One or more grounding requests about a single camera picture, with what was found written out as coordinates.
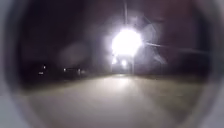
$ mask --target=night sky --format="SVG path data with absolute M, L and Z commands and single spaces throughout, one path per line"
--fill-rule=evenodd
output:
M 153 43 L 198 48 L 198 21 L 191 0 L 127 0 L 127 5 L 129 15 L 138 12 L 161 25 L 159 40 Z M 121 0 L 33 0 L 21 25 L 19 43 L 22 63 L 60 63 L 58 61 L 64 53 L 74 56 L 74 60 L 96 56 L 97 62 L 103 61 L 105 38 L 123 25 L 123 19 Z M 173 66 L 183 58 L 183 54 L 175 50 L 156 50 Z M 63 59 L 65 63 L 69 61 L 71 57 Z M 150 57 L 144 57 L 144 62 L 145 67 L 155 63 Z

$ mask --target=dark sky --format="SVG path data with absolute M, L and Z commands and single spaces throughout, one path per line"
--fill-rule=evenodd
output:
M 162 24 L 157 43 L 196 48 L 197 24 L 191 0 L 127 0 L 127 4 L 130 12 L 140 12 Z M 77 42 L 98 53 L 103 38 L 123 23 L 122 11 L 122 0 L 33 0 L 22 23 L 22 58 L 53 61 Z M 159 52 L 168 62 L 181 58 L 177 51 Z

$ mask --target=distant light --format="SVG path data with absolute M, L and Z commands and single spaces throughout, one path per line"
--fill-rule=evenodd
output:
M 39 72 L 38 74 L 39 74 L 39 75 L 43 75 L 43 74 L 44 74 L 44 72 Z
M 116 64 L 117 63 L 117 59 L 114 57 L 112 60 L 112 64 Z
M 122 67 L 127 67 L 127 61 L 126 60 L 122 60 L 121 61 L 121 65 L 122 65 Z
M 122 29 L 112 41 L 112 51 L 115 55 L 135 56 L 142 45 L 140 33 L 134 29 Z

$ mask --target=asphalt road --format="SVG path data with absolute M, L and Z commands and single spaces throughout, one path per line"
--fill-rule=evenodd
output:
M 191 114 L 201 83 L 108 76 L 26 93 L 46 128 L 175 128 Z

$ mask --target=bright light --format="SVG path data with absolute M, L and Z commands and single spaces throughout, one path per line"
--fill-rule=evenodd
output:
M 127 63 L 127 61 L 126 61 L 126 60 L 122 60 L 122 61 L 121 61 L 121 65 L 122 65 L 122 67 L 126 67 L 126 66 L 127 66 L 127 64 L 128 64 L 128 63 Z
M 112 64 L 116 64 L 116 63 L 117 63 L 117 59 L 116 58 L 113 58 Z
M 113 54 L 135 56 L 142 45 L 141 35 L 134 29 L 122 29 L 112 41 Z

